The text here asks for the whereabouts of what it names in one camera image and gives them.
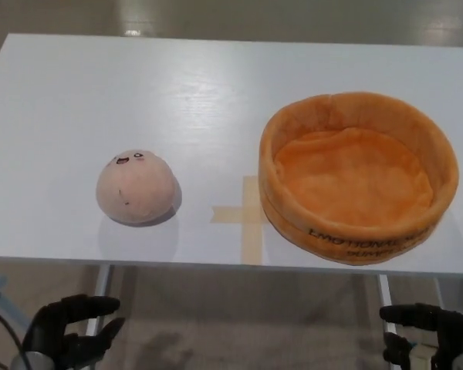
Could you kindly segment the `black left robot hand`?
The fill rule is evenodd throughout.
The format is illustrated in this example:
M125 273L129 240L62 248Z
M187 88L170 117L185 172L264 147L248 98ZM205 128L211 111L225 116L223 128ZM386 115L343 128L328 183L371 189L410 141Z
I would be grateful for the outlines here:
M116 298L78 294L48 304L35 314L22 341L32 369L81 369L103 358L125 323L114 318L96 335L67 334L79 321L115 313Z

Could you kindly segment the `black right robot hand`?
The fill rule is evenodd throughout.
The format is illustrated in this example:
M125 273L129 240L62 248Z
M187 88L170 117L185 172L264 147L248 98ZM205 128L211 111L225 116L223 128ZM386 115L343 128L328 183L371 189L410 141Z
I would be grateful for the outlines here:
M430 304L393 304L379 310L380 318L404 327L437 333L432 369L463 369L463 314Z

